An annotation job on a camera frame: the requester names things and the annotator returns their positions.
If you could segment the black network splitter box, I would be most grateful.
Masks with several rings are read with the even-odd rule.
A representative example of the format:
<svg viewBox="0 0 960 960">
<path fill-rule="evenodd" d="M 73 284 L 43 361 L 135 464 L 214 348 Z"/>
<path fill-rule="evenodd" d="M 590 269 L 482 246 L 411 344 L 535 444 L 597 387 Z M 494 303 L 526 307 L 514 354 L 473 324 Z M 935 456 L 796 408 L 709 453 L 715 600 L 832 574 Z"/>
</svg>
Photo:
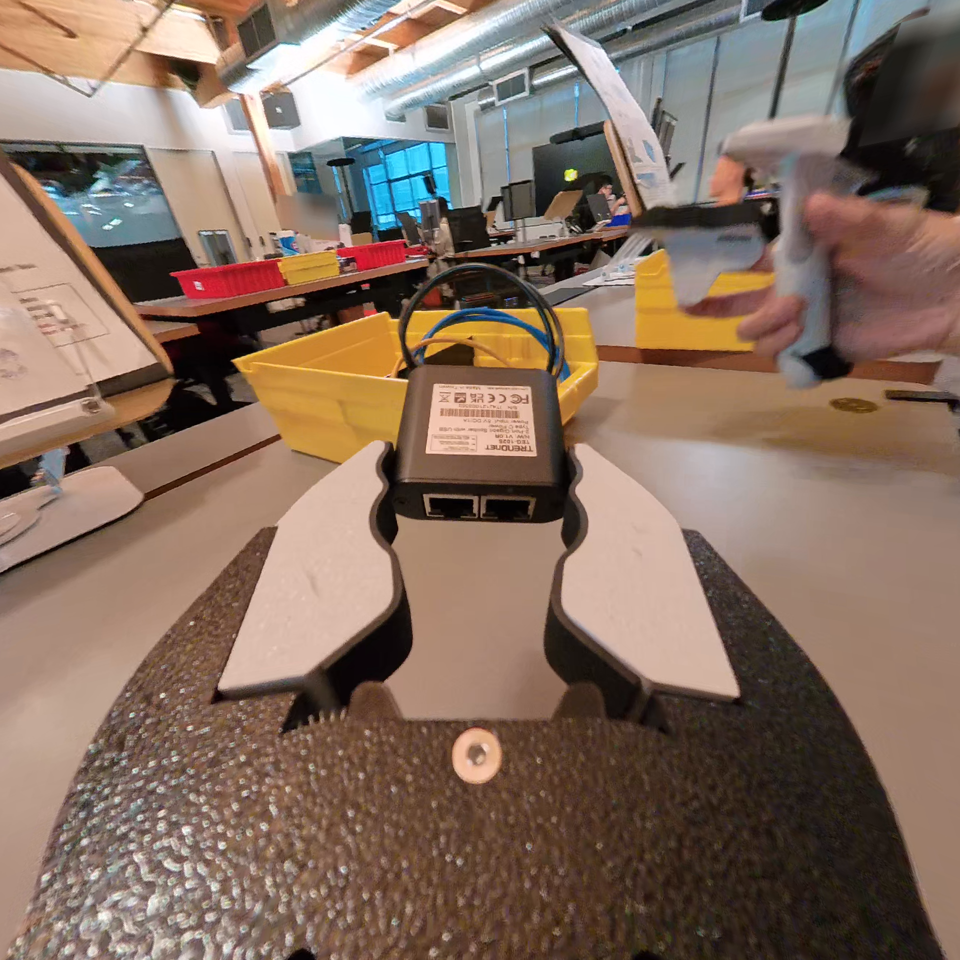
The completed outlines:
<svg viewBox="0 0 960 960">
<path fill-rule="evenodd" d="M 391 467 L 408 520 L 560 520 L 570 471 L 557 382 L 543 369 L 415 366 Z"/>
</svg>

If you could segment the wooden sign board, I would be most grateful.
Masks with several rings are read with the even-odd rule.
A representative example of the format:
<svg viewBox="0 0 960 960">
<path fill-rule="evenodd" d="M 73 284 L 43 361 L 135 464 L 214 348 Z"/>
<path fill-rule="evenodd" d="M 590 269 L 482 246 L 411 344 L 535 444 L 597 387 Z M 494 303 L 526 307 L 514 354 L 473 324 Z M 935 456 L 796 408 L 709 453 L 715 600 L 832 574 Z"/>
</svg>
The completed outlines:
<svg viewBox="0 0 960 960">
<path fill-rule="evenodd" d="M 92 254 L 109 274 L 93 251 Z M 39 456 L 47 450 L 78 443 L 104 431 L 127 426 L 156 412 L 166 402 L 174 382 L 171 361 L 136 308 L 131 306 L 138 327 L 149 335 L 160 357 L 168 362 L 171 377 L 163 382 L 107 399 L 96 394 L 93 398 L 26 415 L 6 423 L 2 422 L 1 414 L 2 467 Z"/>
<path fill-rule="evenodd" d="M 630 215 L 634 218 L 639 217 L 645 210 L 642 195 L 634 176 L 628 151 L 610 119 L 604 122 L 604 136 Z"/>
</svg>

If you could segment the wooden work table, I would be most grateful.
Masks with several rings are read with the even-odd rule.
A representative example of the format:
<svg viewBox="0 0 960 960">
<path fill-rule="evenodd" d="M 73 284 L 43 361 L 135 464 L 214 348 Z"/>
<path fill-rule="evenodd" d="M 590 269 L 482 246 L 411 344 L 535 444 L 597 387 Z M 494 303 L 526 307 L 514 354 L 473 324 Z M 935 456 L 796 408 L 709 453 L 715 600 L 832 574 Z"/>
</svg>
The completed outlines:
<svg viewBox="0 0 960 960">
<path fill-rule="evenodd" d="M 164 297 L 135 303 L 133 306 L 144 318 L 153 319 L 190 319 L 221 314 L 248 307 L 265 306 L 270 303 L 290 299 L 311 298 L 329 299 L 351 293 L 363 293 L 376 297 L 381 291 L 394 290 L 414 274 L 423 273 L 428 266 L 424 257 L 408 259 L 370 270 L 353 270 L 338 276 L 320 280 L 287 285 L 248 294 L 193 299 L 186 295 Z"/>
</svg>

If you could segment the person's right hand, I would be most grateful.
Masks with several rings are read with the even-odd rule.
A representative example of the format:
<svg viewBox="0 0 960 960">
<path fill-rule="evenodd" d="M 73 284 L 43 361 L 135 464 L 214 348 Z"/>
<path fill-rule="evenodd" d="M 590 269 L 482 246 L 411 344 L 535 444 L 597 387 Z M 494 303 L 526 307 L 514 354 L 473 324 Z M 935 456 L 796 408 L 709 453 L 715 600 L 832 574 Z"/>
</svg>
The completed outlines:
<svg viewBox="0 0 960 960">
<path fill-rule="evenodd" d="M 818 193 L 803 217 L 830 254 L 838 354 L 852 364 L 958 356 L 958 215 Z"/>
</svg>

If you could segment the red plastic bin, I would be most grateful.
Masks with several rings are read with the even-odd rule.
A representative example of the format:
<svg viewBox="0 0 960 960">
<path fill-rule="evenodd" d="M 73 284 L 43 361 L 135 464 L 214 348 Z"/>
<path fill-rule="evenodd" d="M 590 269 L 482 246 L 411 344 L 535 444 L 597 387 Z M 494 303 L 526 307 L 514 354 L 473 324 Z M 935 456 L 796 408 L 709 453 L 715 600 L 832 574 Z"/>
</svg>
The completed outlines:
<svg viewBox="0 0 960 960">
<path fill-rule="evenodd" d="M 341 246 L 336 250 L 341 261 L 351 260 L 360 272 L 402 265 L 408 246 L 403 239 L 380 241 L 360 246 Z"/>
<path fill-rule="evenodd" d="M 286 280 L 277 260 L 256 260 L 170 273 L 187 299 L 213 300 L 282 289 Z"/>
</svg>

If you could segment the large grid window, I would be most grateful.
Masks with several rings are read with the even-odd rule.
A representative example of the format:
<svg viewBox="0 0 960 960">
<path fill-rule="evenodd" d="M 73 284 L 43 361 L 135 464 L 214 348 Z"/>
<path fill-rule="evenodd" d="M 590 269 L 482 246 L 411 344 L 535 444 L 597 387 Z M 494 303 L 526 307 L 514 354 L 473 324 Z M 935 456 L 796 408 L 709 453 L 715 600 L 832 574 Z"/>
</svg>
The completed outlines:
<svg viewBox="0 0 960 960">
<path fill-rule="evenodd" d="M 455 148 L 440 141 L 375 140 L 357 153 L 374 228 L 401 226 L 399 214 L 421 220 L 421 203 L 437 196 L 456 207 Z"/>
</svg>

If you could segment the black round lamp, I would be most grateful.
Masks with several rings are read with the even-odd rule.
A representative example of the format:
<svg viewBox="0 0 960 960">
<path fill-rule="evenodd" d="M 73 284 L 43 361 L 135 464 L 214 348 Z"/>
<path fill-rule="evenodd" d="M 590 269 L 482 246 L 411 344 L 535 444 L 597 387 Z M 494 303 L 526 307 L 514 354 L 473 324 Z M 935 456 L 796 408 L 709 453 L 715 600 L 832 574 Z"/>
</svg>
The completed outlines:
<svg viewBox="0 0 960 960">
<path fill-rule="evenodd" d="M 786 85 L 786 74 L 794 48 L 799 18 L 819 9 L 826 1 L 771 1 L 763 6 L 760 18 L 764 22 L 786 22 L 786 32 L 781 44 L 779 60 L 774 76 L 774 86 L 767 118 L 777 118 Z"/>
</svg>

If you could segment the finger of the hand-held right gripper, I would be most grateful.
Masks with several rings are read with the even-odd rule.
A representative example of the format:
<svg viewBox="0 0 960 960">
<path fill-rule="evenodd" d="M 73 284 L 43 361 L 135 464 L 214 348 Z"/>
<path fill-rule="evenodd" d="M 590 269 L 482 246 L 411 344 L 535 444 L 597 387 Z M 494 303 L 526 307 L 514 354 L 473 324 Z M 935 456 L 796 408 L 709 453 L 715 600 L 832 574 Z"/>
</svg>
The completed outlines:
<svg viewBox="0 0 960 960">
<path fill-rule="evenodd" d="M 751 203 L 651 207 L 630 229 L 666 250 L 681 308 L 705 300 L 722 274 L 752 268 L 766 248 L 762 210 Z"/>
</svg>

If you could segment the black wall screen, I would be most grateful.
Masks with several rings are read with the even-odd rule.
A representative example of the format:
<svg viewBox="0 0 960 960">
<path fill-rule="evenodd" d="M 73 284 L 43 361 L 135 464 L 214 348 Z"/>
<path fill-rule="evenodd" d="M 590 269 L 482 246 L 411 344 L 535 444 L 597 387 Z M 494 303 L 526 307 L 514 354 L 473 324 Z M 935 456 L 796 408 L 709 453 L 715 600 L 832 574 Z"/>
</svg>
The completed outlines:
<svg viewBox="0 0 960 960">
<path fill-rule="evenodd" d="M 623 194 L 617 168 L 603 124 L 579 129 L 583 137 L 570 137 L 532 149 L 535 206 L 545 215 L 558 193 L 580 189 L 586 195 L 599 190 L 599 179 L 610 179 L 616 196 Z"/>
</svg>

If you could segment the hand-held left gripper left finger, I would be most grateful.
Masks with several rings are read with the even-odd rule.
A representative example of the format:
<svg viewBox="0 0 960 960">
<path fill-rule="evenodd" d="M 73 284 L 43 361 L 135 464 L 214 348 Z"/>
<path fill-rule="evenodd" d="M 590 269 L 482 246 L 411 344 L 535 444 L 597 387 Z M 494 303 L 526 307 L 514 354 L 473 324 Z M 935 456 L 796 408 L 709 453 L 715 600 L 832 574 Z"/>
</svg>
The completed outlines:
<svg viewBox="0 0 960 960">
<path fill-rule="evenodd" d="M 309 488 L 278 522 L 218 680 L 226 700 L 292 692 L 348 702 L 409 657 L 413 627 L 393 541 L 389 442 Z"/>
</svg>

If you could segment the yellow plastic bin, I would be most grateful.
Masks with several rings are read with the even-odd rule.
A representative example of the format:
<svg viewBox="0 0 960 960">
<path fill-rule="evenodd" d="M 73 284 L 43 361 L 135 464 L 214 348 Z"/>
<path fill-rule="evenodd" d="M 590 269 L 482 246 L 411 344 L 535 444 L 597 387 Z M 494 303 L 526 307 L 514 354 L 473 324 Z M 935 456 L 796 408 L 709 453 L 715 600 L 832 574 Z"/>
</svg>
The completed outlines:
<svg viewBox="0 0 960 960">
<path fill-rule="evenodd" d="M 434 331 L 449 313 L 416 311 L 407 343 L 414 350 L 426 337 L 441 338 L 426 346 L 425 357 L 432 360 L 474 342 L 479 349 L 467 368 L 470 373 L 505 366 L 543 370 L 548 351 L 538 311 L 514 308 L 507 313 L 521 326 L 474 319 Z M 372 441 L 397 439 L 405 363 L 399 321 L 387 313 L 284 342 L 234 364 L 291 450 L 339 464 Z"/>
<path fill-rule="evenodd" d="M 285 255 L 275 263 L 288 286 L 331 280 L 340 276 L 340 261 L 336 249 Z"/>
<path fill-rule="evenodd" d="M 634 340 L 637 348 L 660 351 L 749 353 L 738 337 L 740 317 L 692 316 L 678 306 L 669 256 L 658 250 L 634 267 Z"/>
</svg>

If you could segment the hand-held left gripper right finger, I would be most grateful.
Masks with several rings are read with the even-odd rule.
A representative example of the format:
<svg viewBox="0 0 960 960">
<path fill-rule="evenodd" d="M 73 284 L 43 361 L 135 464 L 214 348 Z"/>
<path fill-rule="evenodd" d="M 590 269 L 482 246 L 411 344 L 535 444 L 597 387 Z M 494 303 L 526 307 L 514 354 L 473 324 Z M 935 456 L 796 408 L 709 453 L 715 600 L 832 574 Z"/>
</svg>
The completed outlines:
<svg viewBox="0 0 960 960">
<path fill-rule="evenodd" d="M 640 482 L 591 446 L 571 481 L 544 652 L 566 683 L 606 702 L 637 692 L 735 702 L 740 686 L 684 532 Z"/>
</svg>

